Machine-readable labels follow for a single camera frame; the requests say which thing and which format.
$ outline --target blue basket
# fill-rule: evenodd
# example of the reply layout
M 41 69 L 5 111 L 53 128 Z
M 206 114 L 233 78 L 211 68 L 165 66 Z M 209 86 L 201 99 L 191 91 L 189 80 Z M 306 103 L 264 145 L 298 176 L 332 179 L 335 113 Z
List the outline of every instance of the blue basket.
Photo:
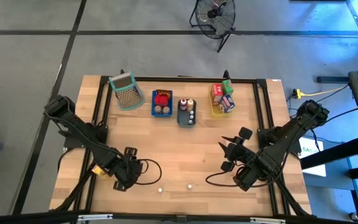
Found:
M 173 111 L 173 104 L 172 104 L 172 101 L 173 101 L 173 92 L 171 92 L 171 97 L 169 98 L 169 101 L 168 101 L 168 107 L 170 109 L 169 111 L 169 114 L 156 114 L 155 111 L 154 111 L 154 107 L 155 107 L 155 104 L 154 104 L 154 98 L 155 96 L 157 96 L 157 91 L 153 90 L 153 95 L 152 95 L 152 116 L 156 117 L 156 118 L 169 118 L 172 116 L 172 111 Z

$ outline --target black cable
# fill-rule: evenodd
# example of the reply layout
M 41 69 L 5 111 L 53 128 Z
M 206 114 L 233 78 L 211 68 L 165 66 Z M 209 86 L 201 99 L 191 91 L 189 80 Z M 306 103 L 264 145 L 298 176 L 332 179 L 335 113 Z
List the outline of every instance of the black cable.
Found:
M 327 142 L 332 142 L 332 143 L 336 143 L 336 144 L 343 144 L 345 142 L 336 142 L 336 141 L 331 141 L 331 140 L 328 140 L 328 139 L 325 139 L 325 138 L 322 138 L 322 137 L 317 137 L 318 139 L 322 139 L 324 141 L 327 141 Z
M 333 116 L 332 118 L 328 119 L 328 120 L 326 121 L 326 123 L 329 122 L 329 121 L 331 121 L 331 120 L 333 120 L 333 119 L 335 119 L 335 118 L 337 118 L 337 117 L 340 117 L 340 116 L 342 116 L 342 115 L 345 115 L 345 114 L 347 114 L 347 113 L 350 113 L 350 112 L 353 112 L 353 111 L 356 111 L 356 110 L 358 110 L 358 108 L 354 108 L 353 110 L 349 110 L 349 111 L 343 112 L 343 113 L 341 113 L 341 114 L 339 114 L 339 115 Z
M 318 146 L 316 133 L 314 133 L 313 129 L 310 129 L 310 131 L 313 133 L 314 143 L 316 144 L 318 151 L 321 152 L 320 147 Z
M 63 157 L 64 157 L 67 153 L 71 152 L 71 150 L 72 150 L 72 148 L 71 148 L 71 149 L 67 149 L 67 151 L 65 151 L 65 152 L 59 157 L 59 161 L 57 162 L 57 172 L 58 172 L 58 173 L 59 173 L 59 170 L 60 170 L 60 163 L 62 162 Z
M 326 96 L 326 97 L 324 97 L 324 98 L 322 98 L 322 99 L 320 99 L 320 100 L 316 101 L 316 103 L 320 102 L 321 100 L 325 100 L 326 98 L 328 98 L 328 97 L 330 97 L 330 96 L 334 95 L 335 93 L 337 93 L 337 92 L 339 92 L 339 91 L 341 91 L 341 90 L 345 89 L 345 88 L 346 88 L 346 87 L 348 87 L 348 86 L 349 86 L 349 83 L 348 83 L 346 86 L 342 87 L 341 89 L 339 89 L 339 90 L 335 91 L 334 93 L 332 93 L 332 94 L 330 94 L 330 95 L 328 95 L 328 96 Z
M 146 172 L 147 172 L 147 170 L 149 169 L 149 162 L 147 162 L 147 161 L 145 161 L 145 162 L 146 162 L 147 167 L 146 167 L 146 169 L 145 169 L 143 172 L 141 172 L 141 174 L 146 173 Z
M 211 178 L 211 177 L 214 177 L 214 176 L 217 176 L 217 175 L 222 175 L 222 174 L 225 174 L 225 173 L 227 173 L 227 171 L 219 172 L 219 173 L 216 173 L 216 174 L 211 174 L 211 175 L 209 175 L 209 176 L 207 176 L 207 177 L 205 178 L 205 182 L 207 182 L 207 183 L 209 183 L 209 184 L 211 184 L 211 185 L 213 185 L 213 186 L 218 186 L 218 187 L 238 187 L 237 184 L 231 184 L 231 185 L 228 185 L 228 184 L 215 184 L 215 183 L 212 183 L 212 182 L 210 182 L 210 181 L 208 180 L 208 179 Z
M 61 134 L 62 134 L 64 137 L 66 137 L 66 134 L 63 132 L 63 130 L 62 130 L 62 128 L 60 127 L 60 125 L 59 125 L 56 121 L 54 121 L 54 120 L 52 120 L 52 121 L 53 121 L 53 122 L 56 124 L 56 126 L 59 128 Z
M 137 184 L 137 185 L 151 185 L 151 184 L 157 183 L 157 182 L 161 179 L 161 177 L 162 177 L 162 169 L 161 169 L 161 167 L 160 167 L 160 164 L 158 164 L 158 162 L 155 162 L 155 161 L 152 160 L 152 159 L 139 159 L 139 161 L 145 161 L 145 162 L 149 161 L 149 162 L 155 163 L 155 165 L 157 165 L 158 169 L 160 170 L 160 176 L 158 177 L 157 180 L 155 180 L 155 181 L 153 181 L 153 182 L 149 182 L 149 183 L 138 183 L 138 182 L 136 182 L 135 184 Z
M 290 108 L 291 108 L 291 97 L 289 96 L 288 99 L 286 100 L 286 102 L 290 101 L 290 105 L 288 107 L 288 113 L 290 112 Z

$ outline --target teal cheese grater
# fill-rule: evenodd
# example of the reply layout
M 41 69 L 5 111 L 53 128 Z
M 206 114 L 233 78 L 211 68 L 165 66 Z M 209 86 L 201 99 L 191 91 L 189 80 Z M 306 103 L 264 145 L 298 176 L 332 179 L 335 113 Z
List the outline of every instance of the teal cheese grater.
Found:
M 118 106 L 122 110 L 132 110 L 144 103 L 144 95 L 137 86 L 131 71 L 115 77 L 109 77 L 112 89 L 116 93 Z

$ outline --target white sign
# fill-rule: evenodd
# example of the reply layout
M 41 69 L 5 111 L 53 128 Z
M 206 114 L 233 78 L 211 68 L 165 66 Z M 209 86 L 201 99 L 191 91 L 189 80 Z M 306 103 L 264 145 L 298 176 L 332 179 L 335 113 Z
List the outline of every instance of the white sign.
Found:
M 301 155 L 299 156 L 300 159 L 313 155 L 314 153 L 318 152 L 318 149 L 316 147 L 316 143 L 314 142 L 314 139 L 308 139 L 308 138 L 299 138 L 299 143 L 301 144 Z M 320 150 L 323 150 L 323 142 L 317 141 L 318 147 Z M 309 169 L 304 169 L 302 172 L 307 174 L 313 174 L 313 175 L 319 175 L 321 177 L 326 177 L 326 166 L 320 165 L 316 167 L 312 167 Z

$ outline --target yellow cable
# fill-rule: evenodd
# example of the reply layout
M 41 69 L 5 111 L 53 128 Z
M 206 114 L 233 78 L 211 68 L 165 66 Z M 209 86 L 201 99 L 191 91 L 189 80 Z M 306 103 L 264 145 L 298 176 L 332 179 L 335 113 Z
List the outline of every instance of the yellow cable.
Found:
M 341 88 L 343 88 L 343 87 L 336 88 L 336 89 L 333 89 L 333 90 L 328 90 L 328 91 L 322 91 L 322 92 L 319 92 L 319 93 L 312 93 L 312 94 L 306 94 L 306 93 L 300 92 L 300 95 L 301 96 L 317 96 L 317 95 L 320 95 L 320 94 L 325 94 L 325 93 L 330 93 L 332 91 L 340 90 Z

